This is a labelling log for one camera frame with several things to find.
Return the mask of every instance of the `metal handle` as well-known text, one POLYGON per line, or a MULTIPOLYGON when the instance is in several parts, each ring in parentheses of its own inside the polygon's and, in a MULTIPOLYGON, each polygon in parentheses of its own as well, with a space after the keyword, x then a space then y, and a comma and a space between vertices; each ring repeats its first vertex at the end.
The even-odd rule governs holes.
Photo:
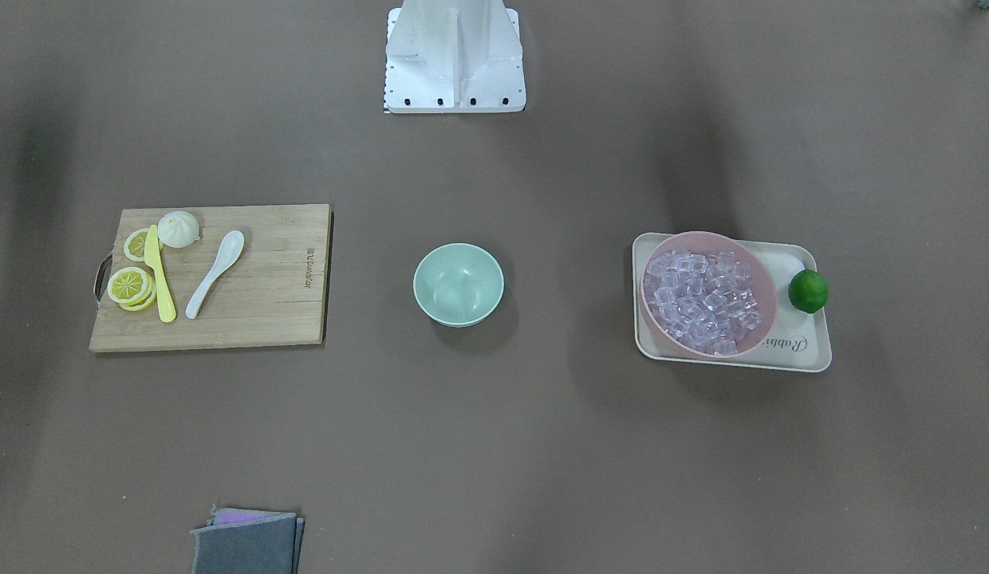
POLYGON ((108 282, 108 268, 112 266, 112 251, 104 258, 101 265, 97 266, 97 273, 94 274, 94 301, 101 305, 101 295, 104 295, 104 284, 108 282))

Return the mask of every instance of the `folded towel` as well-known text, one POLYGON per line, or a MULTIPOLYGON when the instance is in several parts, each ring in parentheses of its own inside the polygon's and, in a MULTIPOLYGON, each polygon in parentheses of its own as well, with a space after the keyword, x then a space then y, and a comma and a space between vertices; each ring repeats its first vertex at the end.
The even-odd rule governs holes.
POLYGON ((304 520, 295 513, 212 509, 196 538, 193 574, 295 574, 304 520))

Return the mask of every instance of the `white tray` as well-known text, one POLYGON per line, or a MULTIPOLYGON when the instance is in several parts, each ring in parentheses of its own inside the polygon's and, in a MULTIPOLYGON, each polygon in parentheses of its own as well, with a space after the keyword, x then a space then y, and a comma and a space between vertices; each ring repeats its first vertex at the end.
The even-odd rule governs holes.
POLYGON ((633 329, 636 331, 636 347, 649 359, 677 360, 681 363, 725 364, 728 367, 775 368, 779 371, 820 373, 831 364, 831 341, 827 337, 827 320, 824 309, 814 315, 801 312, 789 302, 789 282, 804 269, 817 271, 817 262, 810 251, 798 245, 739 241, 747 250, 757 255, 771 273, 778 288, 778 317, 764 343, 746 355, 732 360, 688 359, 669 346, 659 344, 651 334, 644 316, 640 313, 640 276, 651 252, 667 233, 644 233, 632 243, 632 310, 633 329))

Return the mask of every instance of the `green lime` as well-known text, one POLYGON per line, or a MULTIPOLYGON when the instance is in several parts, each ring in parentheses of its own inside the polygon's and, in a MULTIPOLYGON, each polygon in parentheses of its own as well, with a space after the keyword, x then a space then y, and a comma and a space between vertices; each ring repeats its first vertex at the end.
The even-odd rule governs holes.
POLYGON ((789 283, 789 301, 796 309, 816 313, 827 302, 827 281, 821 273, 804 269, 789 283))

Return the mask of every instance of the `green bowl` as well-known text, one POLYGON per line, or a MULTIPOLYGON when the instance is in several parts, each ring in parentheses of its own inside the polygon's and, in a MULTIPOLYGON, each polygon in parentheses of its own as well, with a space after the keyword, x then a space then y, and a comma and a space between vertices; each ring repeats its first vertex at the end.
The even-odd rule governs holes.
POLYGON ((448 327, 469 327, 491 314, 505 292, 502 267, 487 251, 450 243, 421 259, 413 274, 417 304, 448 327))

